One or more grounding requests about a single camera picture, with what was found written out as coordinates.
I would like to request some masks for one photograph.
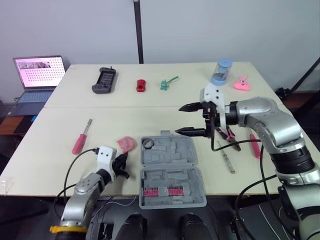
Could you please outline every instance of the screwdriver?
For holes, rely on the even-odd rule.
[[[249,138],[251,140],[256,140],[256,137],[255,135],[253,134],[251,128],[248,128],[248,132],[249,132]],[[259,148],[259,145],[256,141],[252,141],[251,142],[251,146],[252,146],[252,149],[254,151],[254,155],[257,159],[260,159],[260,155],[261,155],[261,152],[260,152],[260,148]]]
[[[235,171],[234,167],[232,166],[231,161],[228,158],[227,154],[225,153],[225,151],[223,149],[221,149],[221,151],[222,151],[222,157],[223,157],[224,161],[226,162],[226,164],[228,165],[230,173],[235,174],[236,171]]]
[[[88,123],[86,124],[86,127],[85,127],[83,134],[80,134],[78,140],[76,141],[76,143],[72,149],[72,154],[78,155],[79,153],[81,153],[82,148],[85,145],[87,132],[88,132],[88,129],[89,129],[91,123],[92,123],[92,119],[90,118]]]

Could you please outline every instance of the yellow ring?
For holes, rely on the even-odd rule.
[[[56,234],[59,232],[87,233],[88,229],[82,226],[51,226],[50,232],[53,234]]]

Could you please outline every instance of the white table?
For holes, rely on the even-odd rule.
[[[97,83],[101,67],[110,65],[73,64],[69,67],[45,107],[181,107],[198,102],[200,90],[211,79],[216,62],[178,64],[113,64],[118,75],[114,92],[95,94],[91,87]],[[248,76],[250,91],[233,88],[237,78]],[[167,91],[160,90],[161,81],[179,76]],[[137,92],[137,80],[146,80],[146,91]],[[235,62],[227,84],[219,87],[225,104],[252,97],[268,97],[282,104],[274,91],[249,62]]]
[[[141,137],[158,136],[161,130],[174,133],[182,127],[204,127],[202,111],[179,112],[178,109],[199,101],[200,89],[209,82],[216,63],[112,65],[118,72],[115,91],[110,94],[93,93],[91,85],[97,82],[99,68],[108,66],[71,65],[0,176],[0,180],[14,180],[8,195],[55,196],[60,192],[66,171],[75,157],[71,154],[72,147],[89,118],[93,118],[93,122],[83,149],[105,145],[117,148],[118,154],[120,149],[116,141],[125,136],[131,136],[140,143]],[[241,75],[248,75],[250,91],[233,89]],[[167,91],[160,90],[163,79],[175,76],[179,76],[179,80],[171,83]],[[146,92],[136,91],[138,79],[147,81]],[[255,96],[269,97],[289,113],[249,62],[235,62],[227,84],[219,89],[224,93],[225,104]],[[248,139],[245,128],[231,128],[238,141]],[[202,173],[206,194],[237,195],[261,179],[259,160],[254,158],[249,143],[241,145],[240,153],[232,148],[226,149],[236,171],[236,174],[231,174],[222,153],[211,151],[209,139],[192,139],[198,157],[196,166]],[[320,163],[320,154],[306,135],[305,141],[313,160]],[[275,167],[266,152],[263,157],[265,175],[270,176],[274,174]],[[96,159],[93,152],[81,156],[70,172],[68,184],[95,172]],[[103,195],[137,195],[141,168],[140,149],[136,147],[127,160],[130,178],[117,178],[115,183],[106,187]],[[276,193],[279,185],[277,179],[268,181],[271,193]],[[259,185],[249,193],[264,194],[264,188]]]
[[[66,171],[74,159],[71,150],[89,118],[93,118],[88,131],[84,150],[110,146],[121,152],[117,140],[133,137],[138,143],[141,137],[158,136],[161,130],[172,133],[181,127],[204,126],[202,112],[179,112],[177,107],[50,107],[44,108],[23,138],[18,149],[1,175],[1,179],[14,178],[9,195],[55,196],[63,188]],[[248,138],[245,128],[231,127],[238,141]],[[221,143],[226,142],[216,134]],[[253,155],[249,143],[241,144],[241,152],[226,149],[236,174],[231,174],[222,159],[221,152],[212,152],[210,140],[193,137],[200,169],[207,195],[237,195],[249,184],[261,179],[259,160]],[[313,160],[320,164],[319,152],[305,135],[306,145]],[[96,158],[93,152],[81,156],[74,164],[68,185],[74,184],[90,172],[95,172]],[[274,174],[275,167],[265,152],[264,171],[266,176]],[[129,179],[118,177],[115,183],[106,187],[102,195],[138,195],[140,170],[140,148],[129,153],[127,171]],[[277,192],[280,182],[268,181],[269,191]],[[264,194],[259,185],[249,194]]]

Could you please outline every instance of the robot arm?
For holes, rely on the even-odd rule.
[[[255,97],[224,104],[223,94],[209,83],[200,94],[200,102],[184,105],[179,110],[203,110],[206,128],[184,127],[176,132],[190,137],[211,138],[214,129],[226,125],[252,128],[275,165],[275,173],[283,184],[278,188],[282,205],[299,220],[302,240],[320,236],[320,169],[305,145],[301,128],[289,114],[280,111],[275,101]]]
[[[95,203],[105,186],[119,175],[129,178],[124,171],[128,153],[115,158],[117,151],[101,146],[97,153],[96,173],[91,173],[74,186],[74,193],[65,205],[59,226],[50,231],[57,233],[56,240],[85,240]]]

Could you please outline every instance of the game controller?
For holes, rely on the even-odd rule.
[[[116,70],[112,67],[102,67],[100,68],[100,76],[95,85],[93,85],[92,91],[95,94],[108,94],[112,90],[112,85],[115,80]]]
[[[235,89],[242,90],[242,91],[248,91],[250,90],[249,83],[247,81],[248,76],[243,75],[238,78],[238,81],[233,85]]]

